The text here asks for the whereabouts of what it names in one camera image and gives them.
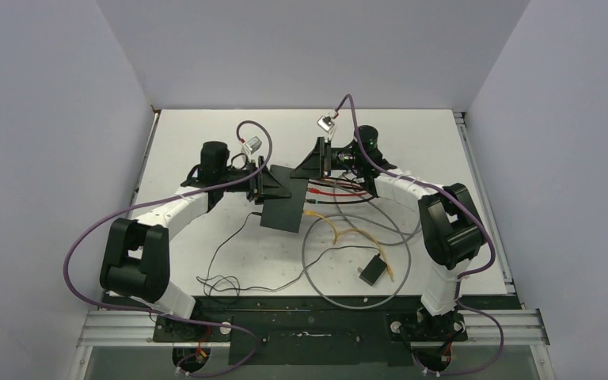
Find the black network switch box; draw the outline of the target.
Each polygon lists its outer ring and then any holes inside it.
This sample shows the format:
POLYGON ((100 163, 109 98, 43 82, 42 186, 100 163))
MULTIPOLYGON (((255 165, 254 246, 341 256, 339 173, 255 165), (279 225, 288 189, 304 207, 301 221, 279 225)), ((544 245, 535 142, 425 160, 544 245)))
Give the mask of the black network switch box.
POLYGON ((293 169, 286 166, 271 165, 270 171, 282 188, 288 190, 290 196, 265 200, 260 226, 297 234, 302 222, 308 180, 291 178, 293 169))

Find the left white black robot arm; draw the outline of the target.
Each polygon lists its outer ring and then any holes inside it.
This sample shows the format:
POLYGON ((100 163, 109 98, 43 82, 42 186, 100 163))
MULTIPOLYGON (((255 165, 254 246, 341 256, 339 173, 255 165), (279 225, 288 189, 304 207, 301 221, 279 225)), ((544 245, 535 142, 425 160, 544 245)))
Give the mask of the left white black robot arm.
POLYGON ((249 202, 288 200, 288 190, 259 157, 245 168, 228 164, 224 142, 205 142, 200 162, 180 184, 173 198, 135 219, 118 218, 109 229, 100 273, 108 291, 173 315, 173 330, 183 340, 198 339, 204 319, 195 313, 196 300, 170 279, 169 246, 193 220, 209 213, 227 192, 243 192, 249 202))

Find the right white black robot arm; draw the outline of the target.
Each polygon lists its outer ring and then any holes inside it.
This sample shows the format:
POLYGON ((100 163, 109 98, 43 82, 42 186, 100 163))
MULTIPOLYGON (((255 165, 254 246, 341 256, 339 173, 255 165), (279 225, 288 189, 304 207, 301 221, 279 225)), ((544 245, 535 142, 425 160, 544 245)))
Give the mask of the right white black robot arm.
POLYGON ((460 282, 481 247, 490 242, 469 190, 459 183, 443 186, 411 178, 387 161, 378 148, 378 131, 370 125, 358 127, 354 139, 341 148, 319 138, 291 177, 321 180, 342 169, 358 174, 362 189, 371 196, 418 213, 431 270, 416 330, 433 340, 453 336, 462 327, 457 312, 460 282))

